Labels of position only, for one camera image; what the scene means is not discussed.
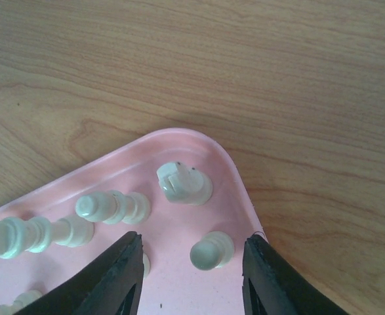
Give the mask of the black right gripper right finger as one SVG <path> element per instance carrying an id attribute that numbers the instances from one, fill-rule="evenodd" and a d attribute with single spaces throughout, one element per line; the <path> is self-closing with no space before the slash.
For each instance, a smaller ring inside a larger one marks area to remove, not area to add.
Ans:
<path id="1" fill-rule="evenodd" d="M 347 315 L 260 234 L 244 245 L 242 292 L 245 314 Z"/>

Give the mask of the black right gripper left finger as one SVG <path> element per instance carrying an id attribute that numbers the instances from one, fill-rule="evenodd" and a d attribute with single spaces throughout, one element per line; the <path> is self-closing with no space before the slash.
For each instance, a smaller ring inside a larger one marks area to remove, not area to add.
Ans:
<path id="1" fill-rule="evenodd" d="M 142 236 L 127 232 L 74 277 L 17 313 L 136 315 L 144 264 Z"/>

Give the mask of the white bishop chess piece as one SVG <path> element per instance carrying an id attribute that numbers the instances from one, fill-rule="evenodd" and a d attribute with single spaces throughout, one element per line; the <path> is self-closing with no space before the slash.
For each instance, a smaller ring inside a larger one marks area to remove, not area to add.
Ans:
<path id="1" fill-rule="evenodd" d="M 149 199 L 138 192 L 95 191 L 78 198 L 75 212 L 90 222 L 135 225 L 148 219 L 151 205 Z"/>

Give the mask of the white queen chess piece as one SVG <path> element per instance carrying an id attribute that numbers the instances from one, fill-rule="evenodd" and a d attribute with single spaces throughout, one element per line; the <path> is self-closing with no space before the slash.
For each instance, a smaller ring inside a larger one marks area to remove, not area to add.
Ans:
<path id="1" fill-rule="evenodd" d="M 25 251 L 42 253 L 51 244 L 79 247 L 89 243 L 94 224 L 77 215 L 51 222 L 45 217 L 0 220 L 0 259 L 13 259 Z"/>

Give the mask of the white pawn inner row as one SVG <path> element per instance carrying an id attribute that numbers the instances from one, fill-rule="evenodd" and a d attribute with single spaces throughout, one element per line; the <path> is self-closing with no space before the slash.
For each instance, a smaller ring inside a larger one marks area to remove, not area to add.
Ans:
<path id="1" fill-rule="evenodd" d="M 150 269 L 151 269 L 150 259 L 147 256 L 147 254 L 145 254 L 145 253 L 143 253 L 143 256 L 142 256 L 142 262 L 143 262 L 143 265 L 144 265 L 143 278 L 145 279 L 150 274 Z"/>

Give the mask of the pink plastic tray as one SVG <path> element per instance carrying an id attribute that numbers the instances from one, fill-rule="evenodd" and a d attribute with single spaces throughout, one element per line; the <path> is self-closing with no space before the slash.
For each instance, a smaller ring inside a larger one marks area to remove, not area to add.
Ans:
<path id="1" fill-rule="evenodd" d="M 160 189 L 157 170 L 178 161 L 205 173 L 213 194 L 201 206 L 169 202 Z M 0 220 L 35 216 L 50 221 L 71 215 L 75 202 L 95 191 L 140 192 L 152 205 L 138 225 L 99 222 L 93 239 L 69 248 L 52 244 L 42 253 L 24 252 L 0 259 L 0 305 L 9 305 L 31 289 L 48 293 L 87 266 L 129 231 L 142 237 L 151 270 L 142 285 L 139 314 L 242 314 L 243 246 L 262 230 L 237 167 L 215 140 L 189 129 L 163 129 L 0 207 Z M 205 234 L 222 231 L 235 247 L 222 268 L 201 271 L 190 250 Z"/>

